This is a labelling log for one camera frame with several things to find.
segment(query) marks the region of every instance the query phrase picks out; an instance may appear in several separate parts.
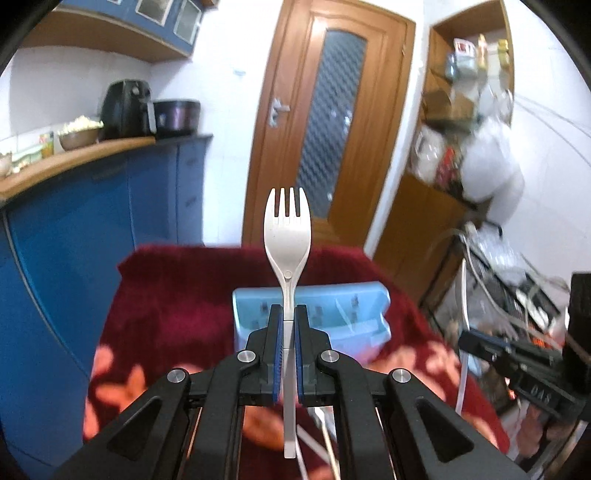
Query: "red tablecloth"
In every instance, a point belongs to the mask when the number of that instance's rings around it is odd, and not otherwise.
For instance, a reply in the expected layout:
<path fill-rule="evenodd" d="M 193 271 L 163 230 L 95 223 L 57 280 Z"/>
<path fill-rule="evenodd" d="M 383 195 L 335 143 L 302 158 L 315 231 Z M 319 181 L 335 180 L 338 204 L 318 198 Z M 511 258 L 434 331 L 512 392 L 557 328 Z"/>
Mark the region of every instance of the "red tablecloth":
<path fill-rule="evenodd" d="M 182 366 L 196 372 L 231 354 L 232 292 L 240 287 L 278 285 L 265 252 L 259 248 L 145 247 L 125 260 L 119 270 L 121 285 L 96 351 L 89 386 L 86 440 L 170 369 Z M 363 281 L 380 281 L 391 298 L 385 317 L 392 339 L 370 367 L 384 373 L 404 367 L 454 406 L 459 383 L 457 356 L 430 330 L 412 301 L 362 251 L 313 249 L 299 284 Z M 242 479 L 300 476 L 296 461 L 282 456 L 280 415 L 280 408 L 247 409 Z M 467 385 L 463 417 L 506 452 L 508 438 L 472 379 Z M 322 443 L 305 411 L 298 412 L 297 421 Z M 325 478 L 321 460 L 305 445 L 302 450 L 312 478 Z"/>

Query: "fork head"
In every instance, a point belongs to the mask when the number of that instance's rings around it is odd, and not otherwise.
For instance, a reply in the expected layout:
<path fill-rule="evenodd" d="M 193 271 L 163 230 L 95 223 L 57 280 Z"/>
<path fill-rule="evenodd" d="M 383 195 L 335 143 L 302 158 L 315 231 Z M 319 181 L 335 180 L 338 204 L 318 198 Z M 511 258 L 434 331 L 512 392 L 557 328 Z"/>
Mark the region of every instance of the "fork head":
<path fill-rule="evenodd" d="M 289 214 L 285 213 L 285 189 L 281 189 L 279 215 L 275 216 L 275 189 L 271 190 L 265 210 L 264 239 L 267 257 L 277 277 L 297 282 L 310 253 L 312 228 L 304 190 L 299 191 L 299 216 L 293 188 L 289 194 Z"/>

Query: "cabinet handle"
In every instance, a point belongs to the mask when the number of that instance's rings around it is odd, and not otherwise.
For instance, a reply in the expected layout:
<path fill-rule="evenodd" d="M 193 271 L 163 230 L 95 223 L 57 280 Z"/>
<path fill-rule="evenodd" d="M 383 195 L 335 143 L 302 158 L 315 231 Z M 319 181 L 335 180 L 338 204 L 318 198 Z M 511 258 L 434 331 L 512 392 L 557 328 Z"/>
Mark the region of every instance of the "cabinet handle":
<path fill-rule="evenodd" d="M 122 172 L 125 169 L 125 164 L 122 163 L 121 165 L 117 165 L 116 167 L 109 168 L 108 170 L 102 171 L 100 173 L 96 173 L 92 176 L 92 181 L 102 181 L 114 177 L 119 172 Z"/>

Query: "fork tine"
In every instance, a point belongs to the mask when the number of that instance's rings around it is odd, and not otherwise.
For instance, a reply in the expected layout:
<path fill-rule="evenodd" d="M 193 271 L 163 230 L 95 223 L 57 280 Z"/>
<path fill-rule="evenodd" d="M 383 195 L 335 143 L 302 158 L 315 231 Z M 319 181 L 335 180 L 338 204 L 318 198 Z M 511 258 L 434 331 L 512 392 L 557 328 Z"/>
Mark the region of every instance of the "fork tine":
<path fill-rule="evenodd" d="M 310 207 L 304 189 L 300 187 L 300 217 L 303 224 L 310 223 Z"/>
<path fill-rule="evenodd" d="M 285 218 L 285 189 L 279 195 L 279 219 Z"/>
<path fill-rule="evenodd" d="M 296 194 L 294 193 L 293 187 L 290 188 L 290 219 L 294 220 L 296 218 Z"/>
<path fill-rule="evenodd" d="M 275 189 L 271 189 L 265 208 L 265 224 L 275 221 Z"/>

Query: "wooden door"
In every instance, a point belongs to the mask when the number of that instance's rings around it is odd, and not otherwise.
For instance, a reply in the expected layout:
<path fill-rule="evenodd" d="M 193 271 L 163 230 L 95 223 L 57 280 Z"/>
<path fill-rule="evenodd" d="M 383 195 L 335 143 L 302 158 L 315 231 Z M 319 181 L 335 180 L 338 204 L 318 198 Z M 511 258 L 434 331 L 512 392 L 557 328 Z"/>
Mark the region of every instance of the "wooden door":
<path fill-rule="evenodd" d="M 269 191 L 295 185 L 309 200 L 314 244 L 363 246 L 398 132 L 413 38 L 411 21 L 362 2 L 285 0 L 255 129 L 244 244 L 262 242 Z M 289 111 L 273 126 L 276 99 Z"/>

